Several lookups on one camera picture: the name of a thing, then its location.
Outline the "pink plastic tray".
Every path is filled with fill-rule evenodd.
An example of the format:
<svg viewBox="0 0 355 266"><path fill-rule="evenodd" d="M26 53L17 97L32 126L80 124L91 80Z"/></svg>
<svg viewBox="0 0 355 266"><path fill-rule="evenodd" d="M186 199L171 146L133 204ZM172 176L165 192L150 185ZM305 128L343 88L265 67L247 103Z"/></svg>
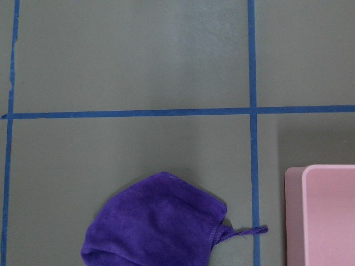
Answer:
<svg viewBox="0 0 355 266"><path fill-rule="evenodd" d="M354 265L354 165L285 172L287 265Z"/></svg>

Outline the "purple microfiber cloth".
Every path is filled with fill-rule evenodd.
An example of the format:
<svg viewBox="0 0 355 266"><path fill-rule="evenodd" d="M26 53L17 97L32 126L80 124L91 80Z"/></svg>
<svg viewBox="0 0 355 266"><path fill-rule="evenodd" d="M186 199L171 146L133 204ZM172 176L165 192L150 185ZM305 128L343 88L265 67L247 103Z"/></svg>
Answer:
<svg viewBox="0 0 355 266"><path fill-rule="evenodd" d="M259 235L224 224L226 205L168 172L121 191L88 227L81 250L86 265L208 265L215 245Z"/></svg>

